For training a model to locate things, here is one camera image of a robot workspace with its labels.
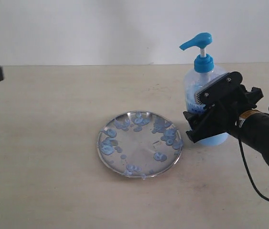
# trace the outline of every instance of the pump dispenser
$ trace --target pump dispenser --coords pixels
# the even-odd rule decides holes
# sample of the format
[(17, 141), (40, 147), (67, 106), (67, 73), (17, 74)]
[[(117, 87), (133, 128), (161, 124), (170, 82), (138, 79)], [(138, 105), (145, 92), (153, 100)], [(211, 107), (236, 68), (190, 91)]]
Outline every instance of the pump dispenser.
[[(206, 53), (205, 48), (212, 41), (212, 35), (203, 32), (180, 46), (183, 51), (194, 46), (200, 48), (200, 54), (194, 61), (194, 69), (185, 75), (183, 81), (186, 109), (190, 113), (202, 114), (204, 112), (204, 105), (195, 102), (194, 93), (214, 78), (226, 73), (226, 70), (215, 65), (213, 58)], [(228, 134), (223, 133), (203, 139), (198, 143), (204, 146), (216, 146), (226, 141), (227, 138)]]

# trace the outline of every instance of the blue liquid soap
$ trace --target blue liquid soap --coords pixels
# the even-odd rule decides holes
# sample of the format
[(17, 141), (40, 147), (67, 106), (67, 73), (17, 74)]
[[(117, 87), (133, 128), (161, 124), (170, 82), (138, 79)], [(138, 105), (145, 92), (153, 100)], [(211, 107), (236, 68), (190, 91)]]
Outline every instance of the blue liquid soap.
[[(204, 113), (204, 105), (195, 102), (194, 93), (214, 78), (226, 73), (226, 70), (214, 65), (213, 58), (205, 52), (206, 46), (210, 43), (212, 43), (211, 34), (204, 32), (180, 46), (182, 50), (186, 50), (193, 46), (200, 48), (200, 55), (198, 55), (194, 61), (194, 69), (190, 70), (185, 75), (183, 82), (186, 109), (193, 114)], [(200, 140), (198, 143), (204, 146), (217, 146), (225, 142), (227, 138), (228, 133), (222, 133)]]

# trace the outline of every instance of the white wall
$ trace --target white wall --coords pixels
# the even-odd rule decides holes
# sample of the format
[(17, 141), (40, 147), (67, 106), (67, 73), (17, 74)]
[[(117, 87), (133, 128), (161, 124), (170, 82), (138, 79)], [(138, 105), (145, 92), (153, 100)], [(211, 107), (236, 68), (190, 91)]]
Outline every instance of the white wall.
[(269, 0), (0, 0), (0, 64), (192, 63), (202, 31), (215, 62), (269, 62)]

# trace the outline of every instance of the table surface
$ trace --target table surface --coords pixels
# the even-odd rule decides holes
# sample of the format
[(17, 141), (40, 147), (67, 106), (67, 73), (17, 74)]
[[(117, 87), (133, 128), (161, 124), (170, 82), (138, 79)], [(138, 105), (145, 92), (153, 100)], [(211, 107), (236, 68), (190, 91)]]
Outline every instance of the table surface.
[[(222, 64), (260, 87), (269, 105), (269, 63)], [(189, 142), (183, 76), (192, 65), (4, 67), (0, 82), (1, 229), (269, 229), (269, 203), (253, 190), (237, 141)], [(146, 180), (122, 177), (97, 154), (115, 115), (149, 110), (173, 121), (179, 162)], [(244, 146), (260, 190), (269, 167)]]

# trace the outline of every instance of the soap dispenser bottle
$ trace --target soap dispenser bottle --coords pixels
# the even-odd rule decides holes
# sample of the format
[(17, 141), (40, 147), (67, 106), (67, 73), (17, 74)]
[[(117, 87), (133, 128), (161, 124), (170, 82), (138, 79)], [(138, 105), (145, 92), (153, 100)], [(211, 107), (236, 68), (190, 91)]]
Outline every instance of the soap dispenser bottle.
[[(180, 46), (183, 51), (193, 46), (200, 48), (200, 54), (194, 61), (194, 69), (185, 75), (183, 81), (186, 109), (190, 113), (202, 114), (204, 112), (204, 105), (195, 102), (194, 93), (212, 79), (226, 73), (226, 70), (214, 65), (213, 58), (206, 53), (205, 48), (210, 43), (212, 43), (212, 35), (203, 32)], [(227, 138), (228, 133), (222, 133), (200, 140), (198, 143), (204, 146), (216, 146), (226, 141)]]

